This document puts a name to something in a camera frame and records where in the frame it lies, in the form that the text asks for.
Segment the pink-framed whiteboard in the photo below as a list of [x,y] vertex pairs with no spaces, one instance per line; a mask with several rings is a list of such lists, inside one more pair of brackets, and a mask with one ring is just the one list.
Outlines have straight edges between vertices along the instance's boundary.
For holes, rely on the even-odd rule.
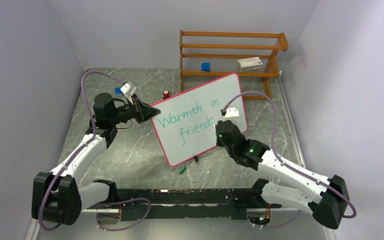
[[160,114],[151,118],[167,163],[177,166],[216,147],[218,121],[227,103],[238,111],[234,119],[242,133],[248,129],[240,78],[230,73],[152,104]]

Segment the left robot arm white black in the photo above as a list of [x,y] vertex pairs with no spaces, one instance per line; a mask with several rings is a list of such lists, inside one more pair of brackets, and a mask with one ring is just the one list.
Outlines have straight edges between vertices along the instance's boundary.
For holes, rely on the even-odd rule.
[[31,215],[46,231],[52,228],[46,227],[45,222],[55,223],[57,227],[70,226],[81,211],[94,205],[112,208],[121,200],[113,181],[98,179],[78,188],[77,180],[113,143],[118,124],[131,120],[142,124],[161,113],[136,94],[124,102],[109,93],[94,98],[93,111],[89,128],[76,149],[59,166],[50,172],[39,172],[33,180]]

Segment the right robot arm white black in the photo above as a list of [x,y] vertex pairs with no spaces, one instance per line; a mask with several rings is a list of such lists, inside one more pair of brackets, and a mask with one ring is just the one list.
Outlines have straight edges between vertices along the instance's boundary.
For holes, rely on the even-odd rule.
[[346,181],[309,171],[279,155],[266,144],[247,139],[230,120],[215,125],[216,145],[226,149],[236,164],[268,173],[289,186],[266,183],[250,193],[255,207],[265,203],[296,208],[312,215],[322,226],[336,230],[350,201]]

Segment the green marker cap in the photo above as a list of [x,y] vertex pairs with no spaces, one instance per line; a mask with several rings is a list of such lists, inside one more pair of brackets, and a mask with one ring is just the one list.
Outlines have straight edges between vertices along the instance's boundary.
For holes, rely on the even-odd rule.
[[187,166],[184,166],[180,171],[179,174],[182,175],[187,170]]

